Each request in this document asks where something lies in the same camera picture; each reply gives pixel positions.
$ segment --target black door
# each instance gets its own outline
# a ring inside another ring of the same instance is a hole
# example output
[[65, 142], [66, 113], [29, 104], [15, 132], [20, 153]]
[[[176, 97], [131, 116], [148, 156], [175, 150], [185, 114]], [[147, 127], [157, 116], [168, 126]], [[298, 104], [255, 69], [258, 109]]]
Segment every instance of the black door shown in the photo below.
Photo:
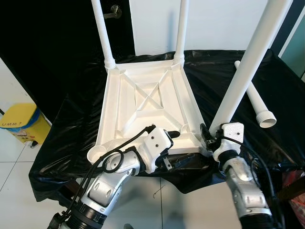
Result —
[[[103, 13], [112, 5], [122, 10], [106, 20], [117, 60], [134, 54], [134, 43], [129, 1], [103, 0]], [[0, 57], [52, 122], [77, 73], [103, 62], [91, 1], [2, 1], [0, 8]]]

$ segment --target white chair leg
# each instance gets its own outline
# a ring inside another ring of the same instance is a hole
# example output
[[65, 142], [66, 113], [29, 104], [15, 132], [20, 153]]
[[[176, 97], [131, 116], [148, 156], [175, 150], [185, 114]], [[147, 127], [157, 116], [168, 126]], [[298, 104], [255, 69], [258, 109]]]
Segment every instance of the white chair leg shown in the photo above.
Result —
[[189, 0], [181, 0], [179, 26], [176, 44], [176, 53], [173, 56], [173, 64], [184, 64], [184, 43], [186, 36], [187, 17], [189, 11]]
[[109, 43], [106, 25], [105, 25], [105, 21], [104, 21], [104, 16], [103, 16], [103, 12], [102, 12], [101, 2], [100, 2], [100, 0], [91, 0], [91, 2], [92, 2], [95, 21], [96, 21], [97, 29], [99, 31], [99, 36], [100, 36], [103, 54], [104, 54], [104, 58], [105, 58], [105, 61], [104, 61], [105, 68], [106, 68], [106, 71], [108, 71], [108, 69], [115, 68], [115, 60], [112, 56], [112, 52], [111, 52], [111, 48], [110, 48], [110, 43]]
[[[235, 61], [234, 65], [236, 69], [239, 67], [240, 61]], [[274, 114], [268, 110], [266, 104], [263, 102], [257, 89], [250, 82], [247, 89], [247, 94], [256, 113], [256, 120], [261, 128], [269, 128], [275, 125], [276, 118]]]
[[268, 1], [241, 63], [212, 121], [210, 132], [213, 136], [221, 124], [231, 121], [278, 28], [283, 23], [291, 3], [292, 0]]

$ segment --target door handle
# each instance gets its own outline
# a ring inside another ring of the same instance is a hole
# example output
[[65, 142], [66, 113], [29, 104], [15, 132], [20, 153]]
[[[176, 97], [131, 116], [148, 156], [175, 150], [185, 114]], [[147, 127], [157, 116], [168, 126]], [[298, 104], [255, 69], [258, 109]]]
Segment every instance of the door handle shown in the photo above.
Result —
[[119, 19], [122, 16], [122, 10], [118, 5], [113, 5], [110, 8], [111, 13], [105, 13], [104, 19], [115, 18]]

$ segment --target robotic hand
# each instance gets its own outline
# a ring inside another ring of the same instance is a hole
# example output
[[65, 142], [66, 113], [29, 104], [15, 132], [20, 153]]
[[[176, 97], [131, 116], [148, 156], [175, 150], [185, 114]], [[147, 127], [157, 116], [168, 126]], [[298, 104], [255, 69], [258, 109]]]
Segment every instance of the robotic hand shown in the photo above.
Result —
[[243, 229], [284, 227], [284, 222], [282, 225], [274, 223], [265, 197], [253, 177], [254, 173], [246, 161], [239, 156], [244, 138], [244, 125], [241, 123], [223, 124], [221, 129], [216, 132], [216, 139], [210, 135], [204, 124], [201, 124], [201, 131], [206, 149], [213, 154], [215, 161], [220, 162], [221, 170], [226, 175], [226, 182], [232, 192]]
[[177, 131], [167, 132], [154, 125], [146, 127], [145, 130], [149, 134], [138, 149], [134, 146], [125, 152], [117, 149], [113, 151], [116, 153], [110, 154], [101, 163], [98, 162], [98, 166], [103, 167], [103, 173], [95, 178], [78, 204], [71, 208], [71, 213], [66, 214], [66, 217], [65, 213], [63, 216], [55, 214], [48, 229], [57, 229], [59, 225], [60, 229], [102, 228], [120, 196], [123, 184], [139, 172], [153, 173], [157, 168], [157, 158], [164, 157], [173, 146], [171, 137], [179, 136]]

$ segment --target white wall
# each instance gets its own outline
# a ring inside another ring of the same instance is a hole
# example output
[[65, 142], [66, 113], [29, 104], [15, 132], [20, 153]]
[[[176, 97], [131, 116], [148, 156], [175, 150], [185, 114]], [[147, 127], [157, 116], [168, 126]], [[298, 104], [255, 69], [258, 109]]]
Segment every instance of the white wall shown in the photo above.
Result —
[[33, 103], [33, 100], [0, 59], [0, 109], [6, 112], [14, 103]]
[[[176, 46], [180, 0], [129, 0], [136, 55]], [[185, 50], [245, 50], [267, 0], [190, 0]]]

